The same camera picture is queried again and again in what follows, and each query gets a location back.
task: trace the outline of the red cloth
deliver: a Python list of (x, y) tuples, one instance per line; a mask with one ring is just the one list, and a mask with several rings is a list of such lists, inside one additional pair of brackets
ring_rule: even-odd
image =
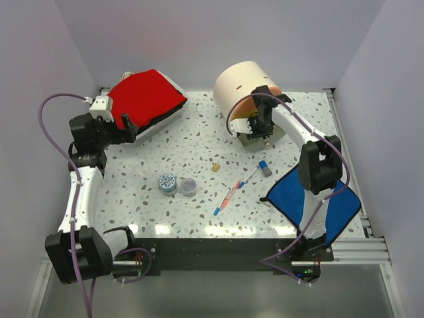
[(112, 116), (117, 126), (124, 129), (121, 114), (128, 114), (138, 128), (187, 101), (156, 70), (131, 75), (108, 94), (113, 100)]

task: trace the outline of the small wooden block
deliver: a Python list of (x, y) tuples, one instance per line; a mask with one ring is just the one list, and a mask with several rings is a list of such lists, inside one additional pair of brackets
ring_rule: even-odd
[(212, 171), (217, 172), (217, 171), (218, 171), (218, 169), (219, 169), (219, 167), (220, 167), (220, 165), (218, 165), (218, 164), (214, 164), (214, 165), (212, 166)]

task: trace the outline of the cable connector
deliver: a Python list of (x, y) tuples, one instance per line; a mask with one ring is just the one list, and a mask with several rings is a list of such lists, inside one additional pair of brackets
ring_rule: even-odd
[(93, 99), (91, 97), (84, 97), (83, 103), (87, 103), (88, 105), (91, 105), (93, 103)]

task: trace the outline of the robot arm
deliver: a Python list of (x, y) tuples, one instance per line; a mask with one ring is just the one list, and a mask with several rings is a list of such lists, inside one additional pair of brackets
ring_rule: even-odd
[[(254, 105), (258, 109), (257, 113), (248, 119), (231, 121), (230, 127), (233, 129), (233, 135), (246, 134), (247, 138), (267, 138), (272, 135), (274, 125), (277, 125), (288, 134), (301, 150), (299, 179), (305, 189), (303, 216), (300, 223), (300, 230), (302, 231), (306, 228), (315, 207), (323, 198), (332, 194), (337, 181), (341, 178), (343, 171), (341, 161), (311, 131), (320, 136), (325, 136), (325, 134), (315, 129), (312, 124), (297, 114), (309, 129), (301, 125), (291, 111), (270, 97), (271, 91), (268, 86), (257, 87), (252, 95)], [(284, 94), (278, 96), (278, 98), (291, 103), (290, 98)], [(336, 148), (341, 149), (339, 138), (336, 136), (326, 136), (325, 138)], [(311, 248), (325, 242), (327, 208), (328, 200), (325, 200), (305, 232), (307, 240), (315, 241), (315, 243), (310, 244)]]
[(134, 247), (134, 236), (128, 227), (108, 230), (100, 235), (95, 229), (97, 194), (104, 176), (107, 158), (105, 149), (110, 144), (134, 142), (138, 127), (127, 115), (122, 115), (125, 129), (118, 129), (111, 114), (112, 100), (99, 96), (89, 112), (70, 121), (74, 142), (69, 156), (81, 176), (75, 218), (72, 204), (79, 184), (77, 174), (69, 165), (71, 189), (66, 212), (58, 233), (46, 238), (45, 248), (63, 284), (76, 282), (70, 252), (71, 222), (75, 224), (79, 270), (83, 280), (108, 275), (114, 257), (123, 249)]

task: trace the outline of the small vial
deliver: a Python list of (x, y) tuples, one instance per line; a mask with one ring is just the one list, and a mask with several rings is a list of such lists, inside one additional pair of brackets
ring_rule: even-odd
[(264, 176), (269, 177), (272, 175), (272, 171), (268, 168), (268, 165), (266, 164), (265, 160), (259, 162), (259, 166)]

